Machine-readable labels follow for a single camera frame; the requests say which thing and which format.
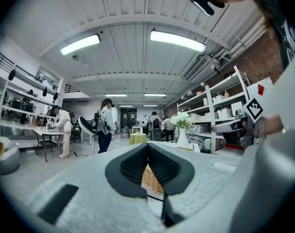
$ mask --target human hair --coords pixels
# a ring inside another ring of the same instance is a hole
[[[264,22],[263,22],[263,26],[265,27],[265,29],[268,31],[269,36],[274,39],[277,40],[276,38],[276,33],[275,33],[275,29],[273,28],[273,15],[271,13],[269,13],[262,5],[260,0],[253,0],[253,2],[255,3],[255,5],[257,6],[257,8],[259,9],[260,13],[263,15],[264,17]]]
[[[107,104],[112,104],[112,99],[104,99],[101,103],[101,109],[103,109],[104,106],[106,106]]]

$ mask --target table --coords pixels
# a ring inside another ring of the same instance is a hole
[[[132,133],[134,133],[134,132],[133,132],[134,129],[141,130],[141,128],[142,128],[141,126],[134,126],[134,127],[132,127]]]
[[[147,142],[147,136],[143,133],[133,133],[130,134],[129,145],[137,144],[137,143],[145,143]]]
[[[156,142],[156,141],[149,141],[148,143],[161,143],[161,144],[165,144],[165,145],[168,145],[170,147],[174,147],[174,148],[177,148],[177,143],[172,143],[172,142]],[[188,148],[189,149],[193,149],[194,152],[196,153],[200,153],[200,149],[199,149],[199,146],[197,143],[189,143],[188,144]]]
[[[42,145],[44,147],[44,149],[45,149],[46,162],[47,162],[47,146],[50,146],[51,152],[52,152],[52,147],[57,146],[59,148],[61,154],[62,154],[62,151],[61,151],[60,146],[59,146],[59,139],[60,139],[60,135],[64,135],[63,132],[61,132],[61,131],[59,131],[57,129],[46,131],[45,128],[33,129],[33,131],[35,131],[35,133],[36,133],[36,137],[37,137],[37,141],[38,141],[38,147],[39,147],[39,145]],[[42,137],[42,141],[39,141],[38,135],[40,135]],[[52,141],[52,136],[59,136],[57,143]]]

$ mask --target yellow tablecloth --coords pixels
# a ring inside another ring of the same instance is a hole
[[[133,145],[133,144],[137,144],[137,143],[145,143],[145,142],[147,142],[146,134],[141,134],[141,133],[130,134],[129,145]]]

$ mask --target white vase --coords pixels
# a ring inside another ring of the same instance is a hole
[[[177,141],[177,146],[181,148],[188,148],[189,143],[185,133],[186,129],[179,128],[179,130],[180,130],[180,136]]]

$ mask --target ventilation duct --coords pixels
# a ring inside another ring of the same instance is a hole
[[[198,61],[196,61],[196,63],[186,73],[184,77],[185,81],[191,81],[195,76],[197,76],[198,72],[200,72],[211,59],[208,56],[199,56],[197,60]]]

